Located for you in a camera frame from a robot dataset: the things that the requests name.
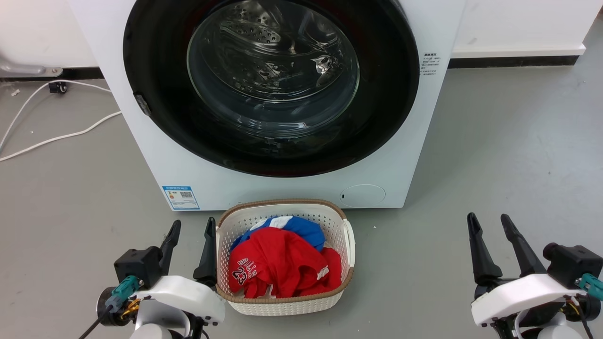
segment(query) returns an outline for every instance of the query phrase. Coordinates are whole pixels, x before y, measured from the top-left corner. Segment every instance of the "black cable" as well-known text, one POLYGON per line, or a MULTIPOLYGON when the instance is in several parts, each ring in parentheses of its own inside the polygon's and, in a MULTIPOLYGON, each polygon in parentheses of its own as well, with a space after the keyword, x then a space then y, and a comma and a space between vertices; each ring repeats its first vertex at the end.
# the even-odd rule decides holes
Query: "black cable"
POLYGON ((574 305, 576 306, 576 310, 578 311, 578 315, 580 316, 580 321, 582 321, 582 326, 584 326, 584 330, 586 331, 586 335, 589 337, 589 339, 595 339, 593 337, 592 332, 590 332, 590 328, 588 326, 588 324, 586 323, 586 319, 584 318, 584 314, 582 313, 582 307, 580 307, 580 305, 574 305))
POLYGON ((86 338, 86 337, 87 337, 87 336, 88 336, 88 335, 89 335, 89 334, 92 332, 92 330, 94 330, 94 328, 95 328, 96 326, 98 326, 98 324, 100 324, 100 323, 101 323, 101 321, 102 321, 103 319, 105 319, 105 317, 107 316, 107 314, 109 314, 109 311, 111 311, 111 309, 112 309, 112 308, 113 308, 113 305, 109 305, 109 306, 108 306, 108 307, 107 307, 107 308, 106 308, 106 309, 103 311, 103 313, 102 313, 102 314, 101 314, 101 315, 98 317, 98 319, 96 319, 96 320, 95 320, 95 321, 92 323, 92 325, 90 325, 90 327, 89 327, 89 328, 88 328, 88 329, 87 329, 87 330, 84 332, 84 334, 82 334, 82 335, 80 336, 80 338, 79 338, 79 339, 84 339, 84 338, 86 338))

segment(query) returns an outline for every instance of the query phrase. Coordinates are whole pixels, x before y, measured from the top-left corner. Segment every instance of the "white plastic basket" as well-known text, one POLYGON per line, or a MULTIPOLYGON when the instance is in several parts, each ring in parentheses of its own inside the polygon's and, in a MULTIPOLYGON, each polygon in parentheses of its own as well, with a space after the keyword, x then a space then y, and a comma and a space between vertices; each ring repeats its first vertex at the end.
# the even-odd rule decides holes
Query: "white plastic basket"
POLYGON ((295 315, 323 311, 333 307, 352 279, 356 247, 352 226, 344 212, 324 200, 287 199, 258 201, 227 210, 216 230, 218 285, 216 290, 232 307, 247 315, 295 315), (259 221, 271 217, 295 215, 320 225, 326 242, 341 257, 341 286, 311 296, 281 299, 247 299, 233 295, 228 285, 228 263, 232 242, 259 221))

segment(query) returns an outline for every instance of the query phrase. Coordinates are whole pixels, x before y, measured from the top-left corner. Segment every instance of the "washing machine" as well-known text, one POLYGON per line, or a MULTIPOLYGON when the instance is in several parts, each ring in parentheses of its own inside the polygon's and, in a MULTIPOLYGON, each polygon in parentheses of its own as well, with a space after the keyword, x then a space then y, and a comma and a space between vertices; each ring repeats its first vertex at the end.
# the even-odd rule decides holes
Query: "washing machine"
POLYGON ((174 211, 400 208, 465 0, 71 0, 174 211))

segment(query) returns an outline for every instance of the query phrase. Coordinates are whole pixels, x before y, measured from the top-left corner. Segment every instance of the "teal connector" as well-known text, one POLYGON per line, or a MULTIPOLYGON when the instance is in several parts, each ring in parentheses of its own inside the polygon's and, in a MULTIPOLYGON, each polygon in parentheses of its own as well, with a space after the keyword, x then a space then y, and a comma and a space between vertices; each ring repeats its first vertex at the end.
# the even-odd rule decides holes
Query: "teal connector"
POLYGON ((105 307, 111 306, 109 312, 117 312, 121 306, 125 303, 128 298, 138 291, 140 285, 138 284, 138 278, 135 276, 127 276, 113 291, 111 291, 111 297, 105 302, 105 307))
POLYGON ((584 273, 578 282, 578 287, 591 296, 603 300, 603 282, 590 273, 584 273))

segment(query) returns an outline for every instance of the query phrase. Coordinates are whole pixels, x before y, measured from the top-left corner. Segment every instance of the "blue cloth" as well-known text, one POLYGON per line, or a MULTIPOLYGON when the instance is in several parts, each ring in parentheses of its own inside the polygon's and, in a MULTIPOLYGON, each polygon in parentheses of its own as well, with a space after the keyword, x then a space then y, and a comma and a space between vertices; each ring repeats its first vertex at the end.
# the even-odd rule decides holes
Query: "blue cloth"
POLYGON ((323 230, 320 229, 320 225, 313 223, 309 220, 300 217, 274 217, 260 221, 255 224, 251 229, 237 238, 230 246, 230 251, 240 243, 249 240, 251 234, 264 227, 276 227, 283 230, 289 230, 302 237, 310 245, 312 245, 319 252, 323 250, 325 237, 323 230))

